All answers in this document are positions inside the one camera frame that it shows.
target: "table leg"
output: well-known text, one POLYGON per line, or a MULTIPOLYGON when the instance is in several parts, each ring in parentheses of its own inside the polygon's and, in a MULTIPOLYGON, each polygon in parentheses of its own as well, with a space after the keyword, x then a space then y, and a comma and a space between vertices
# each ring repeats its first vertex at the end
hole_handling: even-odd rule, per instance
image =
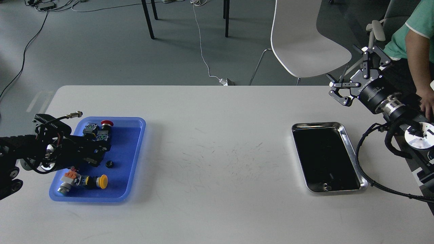
POLYGON ((143 11, 145 12, 146 23, 148 24, 149 35, 151 39, 155 39, 154 31, 152 30, 151 19, 149 18, 148 6, 146 6, 146 0, 141 0, 141 4, 143 6, 143 11))
POLYGON ((226 19, 226 0, 223 0, 223 19, 226 19))
POLYGON ((225 28, 225 37, 229 37, 229 3, 230 0, 226 0, 226 28, 225 28))
POLYGON ((155 0, 151 0, 152 11, 154 12, 154 19, 158 20, 157 9, 155 8, 155 0))

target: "blue tray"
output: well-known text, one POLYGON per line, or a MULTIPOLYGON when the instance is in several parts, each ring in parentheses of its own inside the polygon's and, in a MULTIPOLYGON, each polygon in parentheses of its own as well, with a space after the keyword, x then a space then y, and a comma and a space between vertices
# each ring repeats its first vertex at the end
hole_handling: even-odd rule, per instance
POLYGON ((85 165, 80 168, 79 174, 89 176, 107 175, 106 189, 92 189, 72 187, 66 194, 57 192, 62 181, 60 179, 68 169, 59 170, 51 183, 49 196, 54 201, 71 202, 120 202, 125 200, 131 191, 137 159, 145 132, 146 122, 138 117, 87 117, 79 122, 74 135, 83 135, 87 123, 100 124, 108 119, 113 122, 112 148, 105 153, 100 166, 85 165), (113 168, 107 168, 105 162, 112 160, 113 168))

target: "green shirt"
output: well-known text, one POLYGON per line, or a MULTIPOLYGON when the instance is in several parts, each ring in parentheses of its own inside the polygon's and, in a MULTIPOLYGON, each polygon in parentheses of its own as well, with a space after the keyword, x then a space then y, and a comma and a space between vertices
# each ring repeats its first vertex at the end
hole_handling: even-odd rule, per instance
POLYGON ((384 52, 394 60, 407 58, 405 36, 409 30, 430 40, 430 62, 434 63, 434 0, 422 0, 405 24, 392 35, 384 52))

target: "gray floor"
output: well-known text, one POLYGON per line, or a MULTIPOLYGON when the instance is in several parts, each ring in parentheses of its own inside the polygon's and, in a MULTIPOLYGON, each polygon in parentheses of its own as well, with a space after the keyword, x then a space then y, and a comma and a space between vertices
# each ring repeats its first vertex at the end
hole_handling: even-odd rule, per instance
MULTIPOLYGON (((66 1, 55 2, 62 5, 66 1)), ((239 86, 249 84, 262 51, 270 47, 274 2, 231 1, 229 38, 224 37, 222 0, 208 0, 196 7, 211 75, 227 77, 239 86)), ((363 29, 371 20, 381 18, 388 2, 335 0, 329 5, 323 0, 318 30, 350 50, 353 63, 359 56, 352 44, 367 45, 363 29)), ((139 1, 88 0, 75 9, 132 3, 139 1)), ((208 77, 202 61, 192 4, 187 0, 156 5, 160 20, 152 20, 155 40, 149 38, 141 5, 90 13, 49 13, 42 32, 27 50, 23 73, 0 98, 0 136, 32 133, 34 114, 44 112, 56 90, 65 85, 220 85, 216 78, 208 77)), ((0 4, 0 90, 19 72, 24 47, 44 17, 45 13, 25 6, 21 0, 4 0, 0 4)), ((343 67, 332 74, 339 76, 342 71, 343 67)), ((325 76, 318 76, 303 79, 301 85, 328 83, 325 76)), ((272 52, 265 54, 252 83, 295 84, 296 78, 286 72, 272 52)))

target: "person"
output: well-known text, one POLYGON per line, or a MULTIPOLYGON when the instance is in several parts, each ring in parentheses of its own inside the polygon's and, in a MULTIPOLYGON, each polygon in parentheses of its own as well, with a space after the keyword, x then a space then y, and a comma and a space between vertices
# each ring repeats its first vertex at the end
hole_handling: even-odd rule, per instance
POLYGON ((397 30, 384 52, 394 60, 384 70, 385 79, 403 92, 421 97, 427 119, 434 114, 434 0, 421 0, 405 24, 397 30))

